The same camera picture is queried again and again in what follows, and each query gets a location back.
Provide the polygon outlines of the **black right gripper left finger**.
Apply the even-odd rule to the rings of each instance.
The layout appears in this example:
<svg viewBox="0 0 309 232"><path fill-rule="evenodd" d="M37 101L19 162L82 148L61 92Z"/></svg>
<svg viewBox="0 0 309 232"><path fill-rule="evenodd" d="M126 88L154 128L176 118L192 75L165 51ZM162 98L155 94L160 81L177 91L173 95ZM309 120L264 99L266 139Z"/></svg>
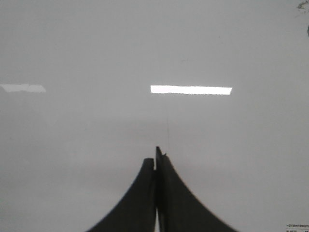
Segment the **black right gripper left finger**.
<svg viewBox="0 0 309 232"><path fill-rule="evenodd" d="M143 160L132 185L117 205L90 232L153 232L155 230L154 160Z"/></svg>

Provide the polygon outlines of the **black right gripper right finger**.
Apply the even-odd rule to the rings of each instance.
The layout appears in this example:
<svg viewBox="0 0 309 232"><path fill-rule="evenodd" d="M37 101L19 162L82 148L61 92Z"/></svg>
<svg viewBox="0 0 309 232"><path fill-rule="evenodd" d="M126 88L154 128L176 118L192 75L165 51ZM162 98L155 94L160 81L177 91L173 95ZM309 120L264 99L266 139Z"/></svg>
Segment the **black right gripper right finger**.
<svg viewBox="0 0 309 232"><path fill-rule="evenodd" d="M167 154L156 147L157 209L161 232L234 232L206 208L175 171Z"/></svg>

